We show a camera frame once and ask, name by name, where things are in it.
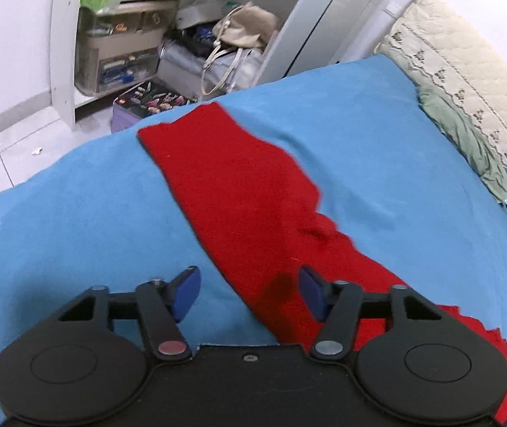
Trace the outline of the grey storage bag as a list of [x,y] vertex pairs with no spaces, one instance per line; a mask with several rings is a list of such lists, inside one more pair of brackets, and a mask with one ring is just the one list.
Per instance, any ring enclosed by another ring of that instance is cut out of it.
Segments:
[[187,98],[202,100],[252,88],[263,64],[257,48],[238,49],[217,56],[211,64],[177,42],[161,52],[157,77]]

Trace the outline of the blue bed sheet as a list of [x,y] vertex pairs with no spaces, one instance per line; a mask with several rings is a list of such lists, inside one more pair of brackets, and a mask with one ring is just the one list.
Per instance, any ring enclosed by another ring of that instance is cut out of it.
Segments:
[[[320,211],[361,253],[507,340],[507,211],[390,59],[330,65],[220,102],[298,162]],[[82,144],[0,193],[0,351],[89,287],[131,291],[190,265],[202,272],[182,323],[192,346],[274,342],[199,246],[137,132]]]

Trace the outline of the red knit sweater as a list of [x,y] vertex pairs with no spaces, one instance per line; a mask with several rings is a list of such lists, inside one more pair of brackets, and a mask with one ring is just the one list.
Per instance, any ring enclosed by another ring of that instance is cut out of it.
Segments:
[[310,349],[322,325],[310,315],[298,275],[386,292],[405,280],[465,295],[487,265],[474,223],[437,179],[419,174],[416,151],[366,156],[340,175],[348,220],[319,209],[320,193],[282,148],[255,137],[210,103],[138,140],[216,268],[281,343]]

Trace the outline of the white wardrobe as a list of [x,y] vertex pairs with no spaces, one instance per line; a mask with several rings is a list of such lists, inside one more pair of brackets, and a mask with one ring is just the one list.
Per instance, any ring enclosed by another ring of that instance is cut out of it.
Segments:
[[270,42],[255,85],[334,64],[382,0],[298,0]]

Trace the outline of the green pillow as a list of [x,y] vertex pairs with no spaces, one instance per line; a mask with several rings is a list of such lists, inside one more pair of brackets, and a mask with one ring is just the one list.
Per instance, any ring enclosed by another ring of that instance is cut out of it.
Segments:
[[447,96],[428,85],[417,87],[419,106],[451,141],[500,204],[507,204],[507,171],[470,117]]

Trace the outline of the clear plastic storage drawer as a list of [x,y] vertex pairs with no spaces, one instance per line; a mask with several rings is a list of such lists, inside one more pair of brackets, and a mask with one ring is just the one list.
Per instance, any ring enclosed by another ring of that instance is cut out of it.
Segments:
[[153,75],[159,47],[177,9],[177,0],[121,2],[97,12],[82,7],[75,87],[83,95],[100,96]]

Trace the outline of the beige handbag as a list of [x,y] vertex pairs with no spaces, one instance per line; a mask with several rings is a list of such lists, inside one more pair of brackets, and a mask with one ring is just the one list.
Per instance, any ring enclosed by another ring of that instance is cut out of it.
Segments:
[[215,39],[206,63],[211,64],[217,56],[240,48],[257,48],[264,54],[278,34],[280,24],[276,15],[252,2],[237,6],[212,29]]

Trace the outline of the purple patterned box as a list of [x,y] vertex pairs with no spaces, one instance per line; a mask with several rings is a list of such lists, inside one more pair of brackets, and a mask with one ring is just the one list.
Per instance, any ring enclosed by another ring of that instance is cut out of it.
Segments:
[[114,99],[111,107],[111,133],[118,133],[144,118],[159,114],[192,101],[163,83],[147,80]]

